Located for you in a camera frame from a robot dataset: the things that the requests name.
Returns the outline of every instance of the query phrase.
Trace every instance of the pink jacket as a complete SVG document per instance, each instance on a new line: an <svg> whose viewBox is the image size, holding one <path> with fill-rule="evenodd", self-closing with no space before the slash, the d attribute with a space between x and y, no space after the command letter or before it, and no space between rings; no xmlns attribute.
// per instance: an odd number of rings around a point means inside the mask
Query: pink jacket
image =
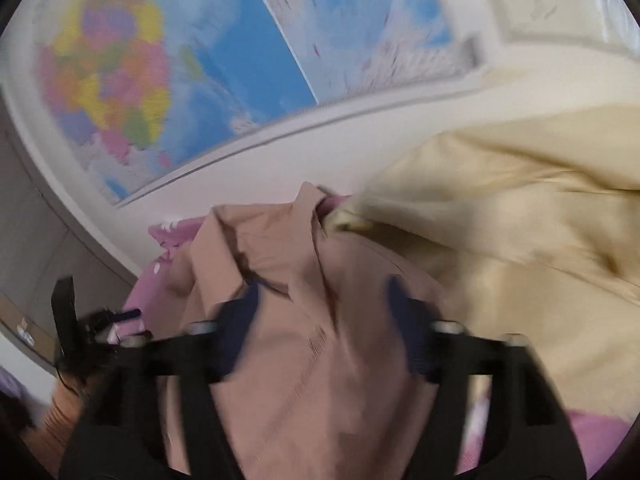
<svg viewBox="0 0 640 480"><path fill-rule="evenodd" d="M271 283L236 370L211 389L248 480L398 480L433 400L434 386L408 374L384 291L395 274L414 298L438 304L438 285L370 240L325 232L315 213L323 198L305 183L290 204L215 208L176 254L172 315L151 328L169 335L178 306L180 327L215 317L249 271ZM168 456L188 472L175 386Z"/></svg>

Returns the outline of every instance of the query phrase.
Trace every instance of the beige jacket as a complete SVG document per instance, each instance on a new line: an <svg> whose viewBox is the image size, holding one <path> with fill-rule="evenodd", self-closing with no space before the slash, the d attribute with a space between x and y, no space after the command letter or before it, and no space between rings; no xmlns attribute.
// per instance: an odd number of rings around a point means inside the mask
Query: beige jacket
<svg viewBox="0 0 640 480"><path fill-rule="evenodd" d="M278 291L261 289L237 368L211 389L249 480L398 480L434 387L407 372L385 285L400 275L413 297L436 304L439 287L366 238L324 232L323 198L304 184L291 204L215 208L178 254L166 300L184 326L215 317L249 270ZM156 335L172 331L165 311ZM186 472L176 396L170 381L168 454Z"/></svg>
<svg viewBox="0 0 640 480"><path fill-rule="evenodd" d="M327 222L420 265L475 334L526 334L568 408L638 414L640 108L440 134Z"/></svg>

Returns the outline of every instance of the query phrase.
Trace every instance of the metal bolt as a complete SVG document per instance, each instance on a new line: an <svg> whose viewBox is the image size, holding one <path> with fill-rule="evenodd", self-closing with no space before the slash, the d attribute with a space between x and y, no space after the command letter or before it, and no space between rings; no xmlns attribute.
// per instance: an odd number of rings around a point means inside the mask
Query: metal bolt
<svg viewBox="0 0 640 480"><path fill-rule="evenodd" d="M503 337L504 337L504 342L508 346L519 346L519 347L529 346L529 338L525 335L505 334Z"/></svg>
<svg viewBox="0 0 640 480"><path fill-rule="evenodd" d="M218 324L215 321L195 321L187 325L186 333L189 335L210 334L217 329Z"/></svg>
<svg viewBox="0 0 640 480"><path fill-rule="evenodd" d="M443 334L462 334L465 332L465 328L455 321L435 321L433 329Z"/></svg>
<svg viewBox="0 0 640 480"><path fill-rule="evenodd" d="M142 348L147 341L148 338L145 335L130 335L120 340L120 346L123 348Z"/></svg>

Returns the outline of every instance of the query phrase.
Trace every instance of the world map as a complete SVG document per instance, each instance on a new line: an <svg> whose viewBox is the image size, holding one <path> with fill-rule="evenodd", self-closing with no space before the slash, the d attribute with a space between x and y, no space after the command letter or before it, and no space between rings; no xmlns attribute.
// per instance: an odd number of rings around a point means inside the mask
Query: world map
<svg viewBox="0 0 640 480"><path fill-rule="evenodd" d="M34 74L112 203L266 124L474 64L439 0L50 0Z"/></svg>

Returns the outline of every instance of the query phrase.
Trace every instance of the cream fabric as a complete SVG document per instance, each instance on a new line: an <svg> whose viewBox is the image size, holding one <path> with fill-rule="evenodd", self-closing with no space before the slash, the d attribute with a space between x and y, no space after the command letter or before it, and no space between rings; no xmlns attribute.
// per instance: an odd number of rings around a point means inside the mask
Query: cream fabric
<svg viewBox="0 0 640 480"><path fill-rule="evenodd" d="M640 410L640 108L440 134L326 220L419 264L475 334L526 334L568 408Z"/></svg>

